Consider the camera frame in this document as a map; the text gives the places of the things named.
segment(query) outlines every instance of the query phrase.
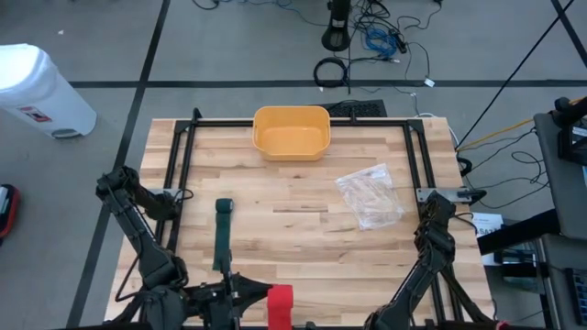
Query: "white label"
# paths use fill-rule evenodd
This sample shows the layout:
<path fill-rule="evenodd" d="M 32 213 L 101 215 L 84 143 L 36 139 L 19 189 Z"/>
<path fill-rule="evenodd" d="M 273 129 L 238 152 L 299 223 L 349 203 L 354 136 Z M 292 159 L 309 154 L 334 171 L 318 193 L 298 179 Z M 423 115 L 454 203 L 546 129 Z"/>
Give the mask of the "white label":
<path fill-rule="evenodd" d="M 431 80 L 431 79 L 428 79 L 428 78 L 426 78 L 426 79 L 424 80 L 424 83 L 425 83 L 426 85 L 428 85 L 428 87 L 434 87 L 434 85 L 436 84 L 436 83 L 435 83 L 433 80 Z"/>
<path fill-rule="evenodd" d="M 587 129 L 574 126 L 572 128 L 572 134 L 587 137 Z"/>
<path fill-rule="evenodd" d="M 481 214 L 473 213 L 473 223 L 477 226 L 477 237 L 491 234 L 494 231 L 502 229 L 504 219 L 501 214 Z M 482 256 L 482 262 L 485 266 L 499 266 L 495 262 L 493 253 Z"/>

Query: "wooden table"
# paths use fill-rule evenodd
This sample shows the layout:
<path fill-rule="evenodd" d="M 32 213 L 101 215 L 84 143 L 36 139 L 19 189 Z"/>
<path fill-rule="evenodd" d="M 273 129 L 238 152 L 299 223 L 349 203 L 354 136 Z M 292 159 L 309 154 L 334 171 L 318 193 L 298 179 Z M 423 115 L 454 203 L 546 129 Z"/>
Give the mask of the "wooden table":
<path fill-rule="evenodd" d="M 424 119 L 424 124 L 437 186 L 462 186 L 446 119 Z M 152 122 L 140 169 L 146 187 L 163 185 L 174 125 L 174 119 Z M 195 132 L 187 182 L 195 197 L 184 204 L 177 250 L 187 264 L 191 285 L 220 280 L 219 273 L 212 271 L 215 200 L 232 198 L 233 270 L 257 281 L 293 285 L 295 324 L 363 325 L 369 313 L 389 302 L 416 261 L 418 216 L 401 128 L 333 127 L 331 145 L 317 162 L 264 161 L 251 144 L 250 127 L 198 127 Z M 419 149 L 415 149 L 420 177 L 425 178 Z M 182 154 L 180 149 L 177 169 Z M 335 179 L 381 163 L 387 164 L 406 213 L 394 225 L 359 231 Z M 179 171 L 175 173 L 177 186 Z M 468 212 L 468 207 L 459 206 L 459 212 Z M 491 316 L 492 298 L 474 230 L 451 221 L 450 233 L 457 243 L 457 279 Z M 114 302 L 114 296 L 134 257 L 125 239 L 105 319 L 114 318 L 127 303 Z M 450 319 L 448 291 L 440 283 Z M 135 271 L 125 292 L 139 287 Z M 265 303 L 251 306 L 243 325 L 266 325 Z M 428 291 L 415 311 L 416 322 L 422 324 L 433 314 Z M 199 324 L 199 320 L 192 318 L 187 324 Z"/>

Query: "black floor line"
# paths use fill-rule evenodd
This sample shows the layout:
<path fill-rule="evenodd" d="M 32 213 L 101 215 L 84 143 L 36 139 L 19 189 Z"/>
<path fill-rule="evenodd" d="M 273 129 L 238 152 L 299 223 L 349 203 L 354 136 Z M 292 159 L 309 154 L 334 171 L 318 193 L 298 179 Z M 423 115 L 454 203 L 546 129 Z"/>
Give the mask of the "black floor line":
<path fill-rule="evenodd" d="M 500 87 L 501 80 L 436 80 L 435 87 Z M 70 82 L 75 88 L 295 88 L 316 87 L 313 80 L 278 81 L 152 81 L 152 82 Z M 352 87 L 422 87 L 417 80 L 361 80 L 351 82 Z M 507 87 L 587 87 L 587 80 L 544 79 L 515 80 Z"/>
<path fill-rule="evenodd" d="M 133 98 L 132 105 L 128 111 L 127 123 L 120 140 L 120 145 L 118 146 L 118 152 L 114 161 L 114 168 L 124 165 L 127 159 L 130 139 L 132 139 L 135 125 L 137 123 L 138 111 L 140 110 L 140 105 L 145 94 L 145 82 L 149 80 L 150 71 L 153 66 L 153 61 L 155 60 L 155 53 L 157 52 L 157 47 L 159 46 L 159 41 L 161 39 L 161 33 L 163 31 L 163 25 L 165 24 L 165 18 L 167 17 L 170 2 L 171 0 L 162 1 L 161 10 L 159 12 L 157 23 L 155 24 L 155 29 L 150 40 L 149 50 L 147 51 L 147 57 L 140 73 L 138 88 L 135 91 L 135 97 Z M 82 320 L 83 308 L 85 307 L 90 288 L 92 287 L 92 280 L 94 279 L 95 268 L 98 263 L 102 244 L 104 242 L 109 218 L 109 210 L 107 210 L 105 207 L 102 207 L 100 210 L 100 215 L 98 215 L 98 221 L 94 235 L 92 236 L 90 249 L 83 265 L 82 278 L 80 279 L 75 297 L 73 298 L 72 309 L 70 310 L 66 325 L 68 328 L 79 326 Z"/>
<path fill-rule="evenodd" d="M 581 56 L 583 64 L 587 68 L 587 51 L 585 51 L 585 47 L 583 47 L 583 44 L 581 43 L 579 36 L 577 36 L 577 32 L 572 27 L 572 24 L 570 23 L 567 14 L 564 12 L 564 10 L 562 10 L 562 5 L 560 5 L 559 0 L 550 1 L 552 2 L 552 5 L 559 14 L 560 22 L 562 23 L 562 26 L 564 26 L 567 30 L 567 34 L 569 34 L 570 41 L 572 41 L 572 44 L 575 46 L 575 49 L 579 53 L 579 56 Z"/>

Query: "red object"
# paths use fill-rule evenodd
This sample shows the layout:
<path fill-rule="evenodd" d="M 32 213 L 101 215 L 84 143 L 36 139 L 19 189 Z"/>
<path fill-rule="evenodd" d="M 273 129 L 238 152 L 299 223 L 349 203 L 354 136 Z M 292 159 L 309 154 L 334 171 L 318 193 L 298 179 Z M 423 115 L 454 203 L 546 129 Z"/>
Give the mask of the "red object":
<path fill-rule="evenodd" d="M 17 188 L 10 184 L 3 184 L 2 186 L 8 189 L 8 195 L 6 196 L 8 204 L 4 212 L 0 214 L 0 238 L 5 237 L 10 232 L 17 218 L 17 207 L 20 203 L 20 192 Z"/>
<path fill-rule="evenodd" d="M 269 330 L 292 330 L 294 289 L 291 285 L 276 285 L 267 293 Z"/>

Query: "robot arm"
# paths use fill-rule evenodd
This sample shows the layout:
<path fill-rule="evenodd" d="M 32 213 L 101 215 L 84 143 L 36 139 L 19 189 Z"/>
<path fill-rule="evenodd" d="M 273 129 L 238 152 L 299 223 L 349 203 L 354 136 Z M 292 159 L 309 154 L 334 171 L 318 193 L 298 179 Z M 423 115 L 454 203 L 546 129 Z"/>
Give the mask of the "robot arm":
<path fill-rule="evenodd" d="M 137 209 L 158 221 L 177 215 L 174 198 L 168 193 L 153 194 L 140 185 L 135 170 L 121 167 L 97 182 L 96 195 L 108 206 L 138 255 L 138 271 L 145 289 L 158 285 L 187 282 L 185 266 L 169 250 L 161 247 Z"/>
<path fill-rule="evenodd" d="M 129 323 L 139 308 L 153 330 L 178 330 L 188 317 L 199 316 L 206 330 L 238 330 L 239 318 L 255 302 L 265 298 L 271 285 L 233 274 L 230 259 L 222 259 L 223 280 L 185 287 L 185 263 L 155 240 L 138 211 L 157 221 L 178 214 L 175 198 L 167 192 L 153 194 L 140 185 L 138 174 L 121 167 L 102 176 L 96 195 L 106 205 L 137 252 L 143 286 L 125 311 L 111 323 Z"/>
<path fill-rule="evenodd" d="M 392 300 L 369 316 L 364 329 L 409 330 L 412 313 L 439 272 L 474 322 L 494 323 L 479 310 L 448 272 L 448 265 L 455 258 L 455 241 L 449 233 L 449 219 L 455 209 L 455 205 L 436 192 L 428 197 L 422 210 L 423 221 L 415 231 L 418 261 Z"/>

